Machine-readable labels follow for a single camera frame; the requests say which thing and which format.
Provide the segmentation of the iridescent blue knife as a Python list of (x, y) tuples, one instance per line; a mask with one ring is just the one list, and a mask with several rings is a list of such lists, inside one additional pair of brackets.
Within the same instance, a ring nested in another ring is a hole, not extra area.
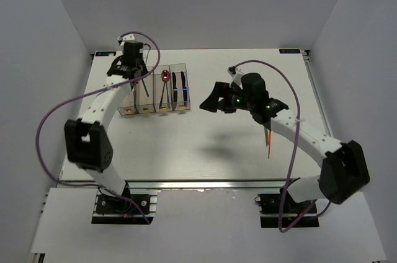
[(185, 79), (184, 72), (181, 72), (181, 82), (182, 82), (182, 93), (183, 93), (184, 107), (186, 108), (187, 102), (188, 102), (188, 92), (187, 92), (186, 79)]

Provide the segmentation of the iridescent rainbow spoon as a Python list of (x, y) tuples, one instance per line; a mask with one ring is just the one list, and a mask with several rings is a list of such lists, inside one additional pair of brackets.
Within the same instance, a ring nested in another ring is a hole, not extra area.
[(163, 70), (161, 73), (161, 79), (163, 81), (163, 89), (162, 89), (162, 94), (161, 94), (161, 100), (159, 104), (160, 109), (164, 109), (165, 106), (163, 106), (163, 98), (164, 95), (166, 95), (167, 99), (167, 109), (170, 107), (170, 99), (169, 99), (169, 89), (168, 89), (168, 82), (170, 81), (171, 74), (168, 70)]

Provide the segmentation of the black knife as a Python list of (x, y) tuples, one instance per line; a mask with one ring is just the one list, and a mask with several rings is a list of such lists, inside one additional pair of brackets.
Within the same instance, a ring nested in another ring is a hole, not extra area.
[(178, 90), (177, 90), (177, 78), (175, 72), (172, 72), (172, 109), (175, 110), (177, 107), (177, 97), (178, 97)]

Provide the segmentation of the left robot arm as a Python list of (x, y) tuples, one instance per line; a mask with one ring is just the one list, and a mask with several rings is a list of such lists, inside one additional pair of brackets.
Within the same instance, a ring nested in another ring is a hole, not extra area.
[(125, 193), (126, 182), (112, 164), (113, 147), (107, 135), (109, 124), (119, 105), (132, 90), (130, 80), (148, 72), (143, 59), (143, 43), (136, 40), (123, 44), (123, 54), (113, 60), (92, 104), (76, 120), (64, 126), (68, 161), (88, 173), (102, 187), (114, 194), (110, 206), (126, 212), (131, 197)]

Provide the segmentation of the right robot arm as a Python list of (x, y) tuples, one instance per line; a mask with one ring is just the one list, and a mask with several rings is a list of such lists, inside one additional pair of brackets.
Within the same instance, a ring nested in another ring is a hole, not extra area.
[(216, 82), (210, 95), (200, 104), (202, 110), (232, 114), (250, 112), (255, 122), (297, 145), (319, 166), (318, 176), (299, 178), (290, 183), (280, 197), (289, 213), (303, 202), (327, 199), (342, 204), (370, 182), (360, 144), (344, 143), (297, 119), (288, 105), (272, 98), (258, 73), (244, 74), (239, 83)]

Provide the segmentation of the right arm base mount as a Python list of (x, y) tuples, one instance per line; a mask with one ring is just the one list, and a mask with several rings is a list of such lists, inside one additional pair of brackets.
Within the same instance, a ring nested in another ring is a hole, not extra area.
[[(254, 198), (255, 204), (259, 206), (261, 228), (278, 228), (280, 201), (281, 193), (258, 194)], [(295, 203), (287, 197), (283, 207), (282, 228), (286, 228), (290, 223), (293, 223), (310, 204), (310, 201)], [(316, 205), (313, 205), (294, 228), (318, 228), (319, 221), (316, 215), (317, 208)]]

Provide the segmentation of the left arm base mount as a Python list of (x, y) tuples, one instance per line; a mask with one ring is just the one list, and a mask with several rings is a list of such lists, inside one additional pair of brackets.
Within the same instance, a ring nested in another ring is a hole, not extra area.
[(156, 212), (157, 194), (132, 194), (131, 197), (148, 222), (135, 205), (98, 192), (91, 223), (94, 225), (150, 225)]

